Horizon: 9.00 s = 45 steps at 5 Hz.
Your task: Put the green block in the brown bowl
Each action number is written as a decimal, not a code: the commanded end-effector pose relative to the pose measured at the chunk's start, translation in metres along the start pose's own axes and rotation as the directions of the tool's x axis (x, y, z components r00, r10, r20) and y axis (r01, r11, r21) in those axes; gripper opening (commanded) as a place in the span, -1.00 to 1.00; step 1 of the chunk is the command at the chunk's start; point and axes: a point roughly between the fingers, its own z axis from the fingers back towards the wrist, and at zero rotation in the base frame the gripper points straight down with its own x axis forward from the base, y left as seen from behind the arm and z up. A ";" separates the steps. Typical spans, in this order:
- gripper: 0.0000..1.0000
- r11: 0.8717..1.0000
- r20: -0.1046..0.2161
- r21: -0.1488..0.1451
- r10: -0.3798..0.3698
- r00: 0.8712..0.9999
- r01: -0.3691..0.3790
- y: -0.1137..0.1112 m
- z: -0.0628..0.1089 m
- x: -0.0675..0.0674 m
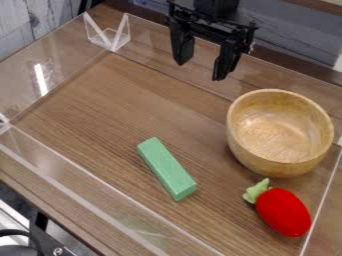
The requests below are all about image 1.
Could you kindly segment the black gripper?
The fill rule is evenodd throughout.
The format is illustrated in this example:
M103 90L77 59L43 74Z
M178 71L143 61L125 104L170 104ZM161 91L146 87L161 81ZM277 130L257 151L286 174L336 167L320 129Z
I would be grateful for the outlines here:
M167 2L171 15L205 25L222 35L232 35L241 40L244 52L252 52L258 26L256 20L240 11L241 0L167 0ZM194 56L196 38L190 26L175 18L170 19L170 37L174 60L178 65L183 65ZM214 81L224 80L236 70L240 58L241 49L237 41L225 40L214 62Z

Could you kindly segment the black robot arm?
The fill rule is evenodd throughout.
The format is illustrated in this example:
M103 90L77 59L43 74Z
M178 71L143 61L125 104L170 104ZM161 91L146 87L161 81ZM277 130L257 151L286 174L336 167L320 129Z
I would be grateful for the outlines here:
M167 0L173 57L179 66L194 57L196 38L221 46L213 80L236 70L244 54L253 51L257 22L238 14L241 0Z

